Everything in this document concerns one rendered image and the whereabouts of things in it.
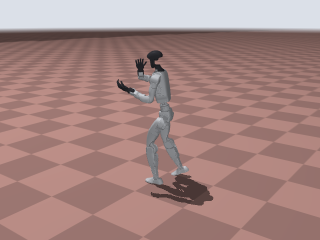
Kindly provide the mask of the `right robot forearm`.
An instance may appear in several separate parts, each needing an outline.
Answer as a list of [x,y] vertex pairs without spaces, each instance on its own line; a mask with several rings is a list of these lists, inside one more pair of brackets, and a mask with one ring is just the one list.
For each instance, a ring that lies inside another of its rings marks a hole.
[[151,75],[143,75],[143,72],[139,72],[137,76],[139,80],[143,80],[145,82],[148,82],[151,79]]

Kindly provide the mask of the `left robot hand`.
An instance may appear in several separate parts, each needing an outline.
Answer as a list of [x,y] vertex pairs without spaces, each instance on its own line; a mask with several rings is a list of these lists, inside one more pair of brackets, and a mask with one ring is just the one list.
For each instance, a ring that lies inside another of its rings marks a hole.
[[119,79],[118,79],[118,80],[117,80],[117,86],[118,86],[121,90],[127,92],[128,94],[129,94],[130,92],[132,92],[132,93],[135,92],[135,90],[134,90],[133,88],[131,88],[131,87],[128,88],[127,86],[125,86],[125,85],[123,84],[122,81],[120,81],[120,82],[121,82],[121,84],[119,83]]

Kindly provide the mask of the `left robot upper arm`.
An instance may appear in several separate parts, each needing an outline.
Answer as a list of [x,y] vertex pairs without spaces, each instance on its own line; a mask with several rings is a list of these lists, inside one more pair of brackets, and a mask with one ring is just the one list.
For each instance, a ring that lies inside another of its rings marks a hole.
[[159,74],[154,74],[151,76],[150,78],[150,86],[149,86],[149,95],[147,95],[150,98],[150,101],[148,102],[148,104],[152,103],[154,101],[155,98],[155,94],[157,91],[157,87],[159,85],[161,81],[161,75]]

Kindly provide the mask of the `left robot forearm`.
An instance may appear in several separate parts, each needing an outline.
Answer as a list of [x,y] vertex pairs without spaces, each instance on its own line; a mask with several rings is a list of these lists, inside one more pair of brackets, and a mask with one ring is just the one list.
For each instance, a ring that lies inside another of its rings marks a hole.
[[[134,89],[134,88],[132,88],[132,89]],[[136,91],[136,89],[134,89],[134,90],[135,90],[134,92],[129,92],[130,95],[132,95],[135,98],[139,99],[143,103],[149,103],[150,102],[150,98],[148,96]]]

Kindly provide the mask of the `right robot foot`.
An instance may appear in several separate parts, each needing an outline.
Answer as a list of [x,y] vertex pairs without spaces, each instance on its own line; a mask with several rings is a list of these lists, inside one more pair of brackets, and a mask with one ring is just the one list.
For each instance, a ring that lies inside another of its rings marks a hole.
[[188,172],[188,171],[189,171],[188,167],[183,166],[182,169],[178,169],[178,168],[177,168],[177,170],[175,170],[174,172],[172,172],[171,175],[176,176],[176,175],[179,175],[179,174],[182,174],[182,173],[186,173],[186,172]]

